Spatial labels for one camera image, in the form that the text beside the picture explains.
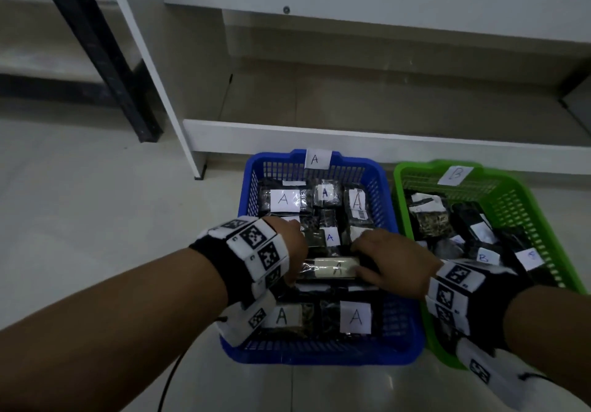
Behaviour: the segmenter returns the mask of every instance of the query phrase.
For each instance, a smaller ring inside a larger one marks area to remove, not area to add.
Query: human arm
[[[293,278],[306,256],[299,225],[266,220]],[[226,306],[218,272],[191,249],[73,294],[0,332],[0,410],[120,410]]]
[[[443,263],[415,242],[385,230],[365,232],[353,249],[371,256],[380,274],[358,275],[400,296],[424,299]],[[591,405],[591,297],[535,286],[518,294],[502,320],[507,346],[526,363]]]

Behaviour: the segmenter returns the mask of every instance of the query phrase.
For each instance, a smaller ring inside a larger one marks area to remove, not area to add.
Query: hand
[[[429,279],[443,263],[429,250],[402,235],[384,229],[364,232],[351,250],[365,253],[380,269],[377,274],[367,267],[357,267],[357,276],[380,289],[401,297],[423,300]]]
[[[263,219],[283,237],[290,254],[290,269],[285,274],[285,282],[293,285],[308,255],[308,244],[300,231],[300,223],[296,220],[286,221],[277,216],[265,216]]]

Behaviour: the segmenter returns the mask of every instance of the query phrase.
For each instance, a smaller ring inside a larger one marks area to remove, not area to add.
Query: blue plastic basket
[[[327,170],[304,169],[306,151],[291,154],[263,153],[253,155],[244,169],[238,215],[258,214],[258,180],[330,178],[362,183],[367,188],[373,220],[377,227],[397,233],[396,218],[381,167],[366,158],[345,158],[333,152]],[[367,336],[356,342],[315,341],[247,341],[232,348],[221,338],[222,348],[234,361],[243,364],[289,365],[404,365],[414,361],[425,345],[418,302],[391,294],[386,295],[382,337]]]

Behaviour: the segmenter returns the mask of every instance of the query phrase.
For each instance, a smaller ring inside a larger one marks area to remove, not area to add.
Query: black metal post
[[[158,141],[162,129],[96,0],[53,2],[123,110],[139,141]]]

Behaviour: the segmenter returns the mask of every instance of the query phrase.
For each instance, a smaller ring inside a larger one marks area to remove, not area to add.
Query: green plastic basket
[[[459,186],[438,185],[449,166],[461,165],[474,169]],[[581,294],[586,293],[577,273],[570,264],[565,251],[558,243],[554,232],[540,211],[534,196],[515,177],[504,171],[488,169],[478,163],[436,160],[430,163],[404,162],[394,171],[393,205],[400,220],[401,234],[414,240],[404,189],[419,192],[443,192],[450,203],[477,201],[493,227],[521,225],[541,255],[546,267],[560,287]],[[447,353],[436,338],[432,316],[425,304],[421,306],[427,348],[445,365],[463,369],[455,357]]]

